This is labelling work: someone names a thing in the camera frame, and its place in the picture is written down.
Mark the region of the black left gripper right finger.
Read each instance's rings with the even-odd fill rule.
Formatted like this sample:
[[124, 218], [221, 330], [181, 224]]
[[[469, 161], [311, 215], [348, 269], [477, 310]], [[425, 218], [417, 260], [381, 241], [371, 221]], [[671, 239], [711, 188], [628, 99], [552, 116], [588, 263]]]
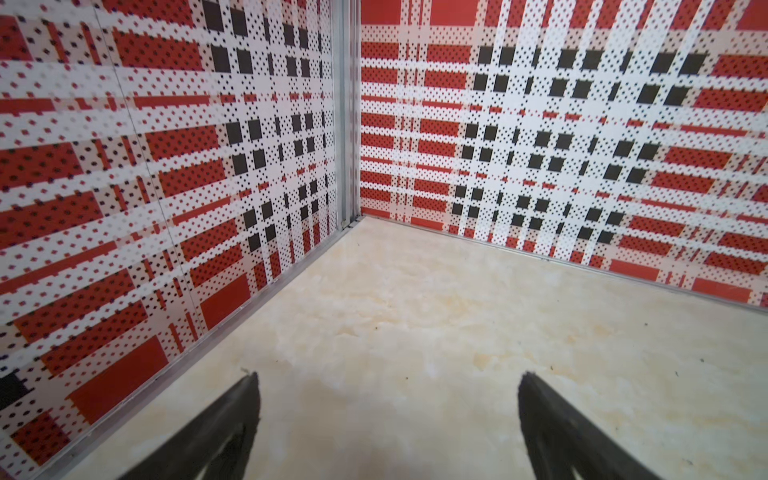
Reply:
[[658, 477], [533, 372], [522, 376], [518, 412], [538, 479]]

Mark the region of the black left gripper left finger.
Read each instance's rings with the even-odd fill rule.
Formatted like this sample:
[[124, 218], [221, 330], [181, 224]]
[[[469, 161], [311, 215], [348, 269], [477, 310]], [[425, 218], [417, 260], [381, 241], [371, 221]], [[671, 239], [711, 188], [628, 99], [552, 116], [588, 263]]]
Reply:
[[249, 373], [124, 479], [242, 479], [260, 420], [259, 377]]

